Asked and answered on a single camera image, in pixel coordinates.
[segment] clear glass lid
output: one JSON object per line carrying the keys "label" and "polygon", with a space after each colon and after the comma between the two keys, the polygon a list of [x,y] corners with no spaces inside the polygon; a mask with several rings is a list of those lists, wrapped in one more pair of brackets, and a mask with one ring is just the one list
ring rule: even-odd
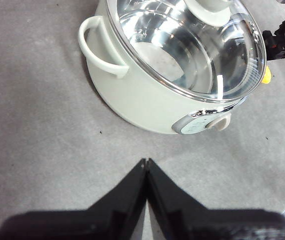
{"label": "clear glass lid", "polygon": [[266,68],[254,19],[239,0],[231,2],[223,26],[201,21],[185,0],[107,0],[107,6],[124,47],[153,78],[190,98],[228,102],[254,90]]}

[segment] electric cooking pot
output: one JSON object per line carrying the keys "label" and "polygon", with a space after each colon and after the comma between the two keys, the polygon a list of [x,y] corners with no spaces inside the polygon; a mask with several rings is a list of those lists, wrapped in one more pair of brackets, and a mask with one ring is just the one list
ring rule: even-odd
{"label": "electric cooking pot", "polygon": [[157,133],[225,129],[266,69],[240,0],[100,0],[78,41],[104,101]]}

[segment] yellow object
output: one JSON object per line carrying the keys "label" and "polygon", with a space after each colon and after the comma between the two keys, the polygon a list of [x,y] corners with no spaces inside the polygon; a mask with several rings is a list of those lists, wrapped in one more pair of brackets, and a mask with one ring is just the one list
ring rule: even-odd
{"label": "yellow object", "polygon": [[263,84],[269,84],[272,80],[272,72],[269,69],[269,67],[266,67],[266,72],[264,73],[263,79],[261,80],[261,82]]}

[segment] stainless steel inner pot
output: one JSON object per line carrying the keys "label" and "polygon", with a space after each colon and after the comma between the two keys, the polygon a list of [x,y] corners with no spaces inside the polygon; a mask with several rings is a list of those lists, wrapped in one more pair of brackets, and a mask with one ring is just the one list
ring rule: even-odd
{"label": "stainless steel inner pot", "polygon": [[107,3],[113,27],[136,62],[179,93],[209,102],[233,101],[247,96],[264,75],[262,36],[238,0],[222,27],[197,19],[184,0]]}

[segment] gray carpet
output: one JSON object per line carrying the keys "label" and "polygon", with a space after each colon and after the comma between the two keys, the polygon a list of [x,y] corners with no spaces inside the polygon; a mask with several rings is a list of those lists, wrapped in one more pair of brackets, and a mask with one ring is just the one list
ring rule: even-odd
{"label": "gray carpet", "polygon": [[[97,2],[0,0],[0,225],[30,210],[85,209],[148,157],[208,208],[284,210],[285,60],[269,62],[272,82],[228,129],[148,132],[91,84],[77,31]],[[275,0],[245,2],[261,30],[285,19]],[[142,238],[152,238],[149,217]]]}

